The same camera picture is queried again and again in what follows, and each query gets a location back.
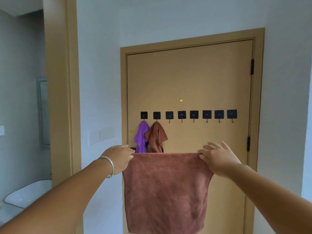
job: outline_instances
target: towel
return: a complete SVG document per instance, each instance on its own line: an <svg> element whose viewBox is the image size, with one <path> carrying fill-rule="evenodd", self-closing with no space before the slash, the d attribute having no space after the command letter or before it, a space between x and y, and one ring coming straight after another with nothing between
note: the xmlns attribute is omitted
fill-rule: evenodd
<svg viewBox="0 0 312 234"><path fill-rule="evenodd" d="M150 130L145 133L145 138L151 145L150 153L163 153L162 143L168 138L159 122L155 122Z"/></svg>
<svg viewBox="0 0 312 234"><path fill-rule="evenodd" d="M136 153L123 171L132 234L195 234L204 227L212 171L198 153Z"/></svg>
<svg viewBox="0 0 312 234"><path fill-rule="evenodd" d="M135 136L135 142L137 147L135 149L136 153L146 153L146 146L148 145L148 140L144 137L145 133L150 129L146 121L142 121L138 127L138 133Z"/></svg>

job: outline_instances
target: person's right hand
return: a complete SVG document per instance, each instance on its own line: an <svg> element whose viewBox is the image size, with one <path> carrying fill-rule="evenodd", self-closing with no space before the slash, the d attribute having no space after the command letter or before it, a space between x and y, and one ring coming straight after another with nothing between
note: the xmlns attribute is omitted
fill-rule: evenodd
<svg viewBox="0 0 312 234"><path fill-rule="evenodd" d="M108 148L101 155L111 159L114 164L115 175L123 172L127 168L129 161L133 158L132 154L135 153L135 151L128 147L128 145L116 145Z"/></svg>
<svg viewBox="0 0 312 234"><path fill-rule="evenodd" d="M220 177L227 177L227 172L241 164L238 157L224 142L221 145L208 142L203 149L198 150L198 153L201 153L200 158L208 164L210 170Z"/></svg>

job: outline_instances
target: black door hinge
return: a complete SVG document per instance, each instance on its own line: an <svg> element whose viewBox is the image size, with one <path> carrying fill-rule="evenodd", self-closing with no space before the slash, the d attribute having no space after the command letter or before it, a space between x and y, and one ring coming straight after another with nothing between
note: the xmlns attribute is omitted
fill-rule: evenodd
<svg viewBox="0 0 312 234"><path fill-rule="evenodd" d="M252 67L251 67L251 70L250 70L250 75L254 74L254 69L255 69L255 60L252 59Z"/></svg>
<svg viewBox="0 0 312 234"><path fill-rule="evenodd" d="M250 136L247 138L247 152L250 151Z"/></svg>

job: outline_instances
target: cloth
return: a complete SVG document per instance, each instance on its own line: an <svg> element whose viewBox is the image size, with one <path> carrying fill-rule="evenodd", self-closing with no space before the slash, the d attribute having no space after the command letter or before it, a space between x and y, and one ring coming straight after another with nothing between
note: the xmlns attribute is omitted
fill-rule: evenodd
<svg viewBox="0 0 312 234"><path fill-rule="evenodd" d="M137 147L135 149L136 153L146 153L146 146L148 145L148 140L145 138L145 133L150 129L146 121L142 121L138 127L138 133L135 136L135 142Z"/></svg>
<svg viewBox="0 0 312 234"><path fill-rule="evenodd" d="M136 153L124 178L132 234L196 234L204 227L212 171L198 153Z"/></svg>
<svg viewBox="0 0 312 234"><path fill-rule="evenodd" d="M159 122L155 122L150 130L145 133L145 138L151 145L150 153L163 153L162 143L168 138Z"/></svg>

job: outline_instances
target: bangle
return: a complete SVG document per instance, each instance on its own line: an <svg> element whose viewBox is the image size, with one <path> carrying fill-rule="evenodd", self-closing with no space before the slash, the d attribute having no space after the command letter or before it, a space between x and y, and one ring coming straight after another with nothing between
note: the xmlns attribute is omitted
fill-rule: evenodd
<svg viewBox="0 0 312 234"><path fill-rule="evenodd" d="M113 167L113 172L112 172L112 174L111 175L109 175L107 178L108 179L111 179L112 178L112 176L114 175L114 173L115 173L115 168L114 168L114 164L113 164L113 162L111 161L111 159L109 158L109 157L106 157L106 156L101 156L101 157L99 157L100 159L106 159L106 160L108 160L110 163L111 163L111 165L112 165L112 167Z"/></svg>

